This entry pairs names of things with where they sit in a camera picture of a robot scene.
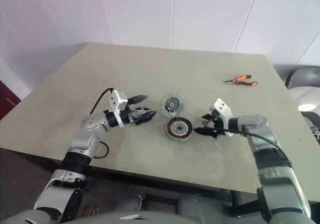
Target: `black chair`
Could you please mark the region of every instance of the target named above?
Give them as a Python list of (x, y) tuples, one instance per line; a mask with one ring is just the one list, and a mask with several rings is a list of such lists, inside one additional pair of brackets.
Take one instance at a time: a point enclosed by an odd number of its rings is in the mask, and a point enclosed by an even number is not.
[[(303, 67), (292, 71), (285, 81), (285, 86), (288, 90), (297, 87), (320, 88), (320, 66)], [(301, 114), (320, 144), (320, 116), (312, 111), (301, 111)]]
[(320, 88), (320, 66), (304, 67), (292, 71), (285, 81), (286, 88), (317, 87)]

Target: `red door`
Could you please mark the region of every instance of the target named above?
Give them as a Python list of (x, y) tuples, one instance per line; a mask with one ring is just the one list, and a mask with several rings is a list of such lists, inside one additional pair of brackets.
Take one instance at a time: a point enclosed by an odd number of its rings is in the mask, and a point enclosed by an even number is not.
[(0, 120), (19, 102), (21, 102), (21, 100), (0, 81)]

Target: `metal gear disc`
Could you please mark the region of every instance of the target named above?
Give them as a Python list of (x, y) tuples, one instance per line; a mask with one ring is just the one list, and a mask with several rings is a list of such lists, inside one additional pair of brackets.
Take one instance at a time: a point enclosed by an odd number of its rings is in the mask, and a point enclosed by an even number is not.
[(172, 118), (165, 125), (165, 132), (168, 137), (176, 142), (186, 142), (191, 138), (193, 127), (188, 119), (177, 117)]
[(162, 113), (168, 118), (174, 118), (184, 108), (184, 98), (178, 92), (169, 92), (161, 100)]

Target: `white tiled wall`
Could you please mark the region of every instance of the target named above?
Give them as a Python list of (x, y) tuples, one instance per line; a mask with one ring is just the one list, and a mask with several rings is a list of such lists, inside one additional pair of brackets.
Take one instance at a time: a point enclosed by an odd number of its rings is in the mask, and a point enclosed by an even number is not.
[(15, 73), (0, 60), (0, 80), (10, 87), (11, 91), (20, 99), (23, 100), (31, 90), (24, 84)]
[(0, 0), (0, 9), (1, 60), (30, 89), (86, 42), (320, 66), (320, 0)]

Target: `copper coil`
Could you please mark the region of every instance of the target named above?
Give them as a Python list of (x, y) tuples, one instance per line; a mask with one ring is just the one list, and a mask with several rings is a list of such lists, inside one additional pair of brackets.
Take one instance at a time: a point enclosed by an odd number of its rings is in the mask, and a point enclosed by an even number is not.
[[(186, 130), (181, 134), (174, 132), (174, 125), (177, 123), (183, 123), (186, 125)], [(193, 131), (193, 127), (191, 122), (188, 119), (182, 118), (182, 117), (177, 117), (177, 118), (172, 118), (167, 124), (166, 124), (166, 129), (167, 133), (173, 137), (173, 138), (178, 138), (178, 139), (185, 139), (188, 138)]]

